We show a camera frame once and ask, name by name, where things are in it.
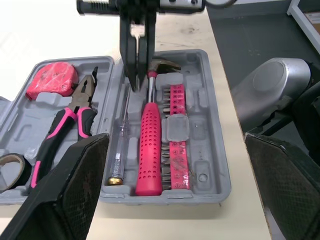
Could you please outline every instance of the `pink hammer handle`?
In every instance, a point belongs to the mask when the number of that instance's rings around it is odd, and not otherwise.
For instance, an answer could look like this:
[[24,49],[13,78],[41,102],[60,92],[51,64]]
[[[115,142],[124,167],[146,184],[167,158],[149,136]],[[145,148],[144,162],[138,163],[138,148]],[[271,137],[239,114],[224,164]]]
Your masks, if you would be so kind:
[[161,118],[158,105],[145,105],[140,132],[137,196],[158,196],[162,193],[161,178]]

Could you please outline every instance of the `rubber grip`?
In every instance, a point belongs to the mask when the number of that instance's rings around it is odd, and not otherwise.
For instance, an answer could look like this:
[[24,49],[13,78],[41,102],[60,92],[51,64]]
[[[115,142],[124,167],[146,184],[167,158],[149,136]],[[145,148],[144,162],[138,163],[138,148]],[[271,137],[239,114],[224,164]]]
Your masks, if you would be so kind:
[[90,107],[82,107],[77,112],[78,141],[91,136],[90,130],[97,113]]
[[161,118],[154,102],[147,103],[142,114],[135,193],[137,196],[158,196],[162,193]]
[[101,14],[101,15],[118,15],[117,9],[110,7],[106,2],[82,0],[76,1],[76,10],[79,14]]
[[45,140],[36,156],[36,164],[31,177],[31,188],[51,170],[56,152],[65,136],[75,123],[76,114],[68,107],[57,112]]

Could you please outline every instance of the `hammer head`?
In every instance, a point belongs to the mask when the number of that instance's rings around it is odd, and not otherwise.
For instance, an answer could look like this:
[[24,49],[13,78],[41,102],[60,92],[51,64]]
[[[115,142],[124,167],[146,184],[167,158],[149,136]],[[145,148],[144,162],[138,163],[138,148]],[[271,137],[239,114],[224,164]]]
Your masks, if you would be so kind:
[[149,64],[148,72],[155,72],[157,74],[160,73],[160,71],[166,71],[172,72],[173,70],[181,70],[181,66],[179,64],[176,64],[172,61],[160,59],[160,58],[154,58]]

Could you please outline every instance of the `screwdriver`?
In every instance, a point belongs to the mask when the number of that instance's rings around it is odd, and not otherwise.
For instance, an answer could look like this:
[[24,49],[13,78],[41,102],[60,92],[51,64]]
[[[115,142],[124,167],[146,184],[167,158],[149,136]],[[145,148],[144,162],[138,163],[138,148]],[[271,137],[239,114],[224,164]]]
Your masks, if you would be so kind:
[[127,121],[127,112],[129,105],[129,97],[130,97],[130,87],[128,90],[128,94],[126,96],[124,114],[122,119],[122,125],[120,127],[119,139],[116,145],[116,153],[115,159],[111,166],[111,176],[108,179],[108,185],[122,185],[124,182],[124,171],[125,171],[125,157],[124,157],[124,149],[125,149],[125,141],[128,137],[128,121]]

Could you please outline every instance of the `toolbox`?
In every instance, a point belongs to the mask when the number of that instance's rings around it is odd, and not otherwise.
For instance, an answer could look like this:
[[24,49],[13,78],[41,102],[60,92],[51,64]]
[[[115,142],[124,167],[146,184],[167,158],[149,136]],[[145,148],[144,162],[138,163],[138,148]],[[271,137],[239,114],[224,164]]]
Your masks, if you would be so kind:
[[[58,111],[71,102],[71,96],[42,92],[36,100],[29,100],[26,90],[35,74],[49,63],[68,62],[75,67],[79,81],[98,67],[97,86],[91,107],[97,112],[91,134],[107,133],[110,144],[106,157],[104,177],[99,200],[126,205],[196,205],[220,203],[231,192],[231,181],[219,121],[208,55],[203,50],[175,50],[156,52],[155,56],[181,65],[181,70],[159,74],[155,80],[156,103],[161,116],[161,142],[163,145],[183,142],[188,165],[188,188],[163,188],[161,195],[137,196],[139,174],[139,142],[141,120],[147,102],[147,81],[141,91],[129,91],[130,85],[121,61],[108,56],[46,60],[37,64],[26,80],[15,101],[0,97],[0,156],[16,153],[24,156],[35,167],[39,147],[48,133]],[[166,92],[172,86],[184,87],[185,115],[170,118],[164,113]],[[128,137],[124,140],[124,177],[122,185],[108,185],[110,169],[116,158],[117,142],[122,120],[127,109]],[[67,148],[78,139],[76,124],[68,132],[54,157],[56,166]],[[4,174],[14,174],[15,168],[0,169],[0,186],[5,184]],[[28,197],[28,186],[0,191],[0,205],[22,204]]]

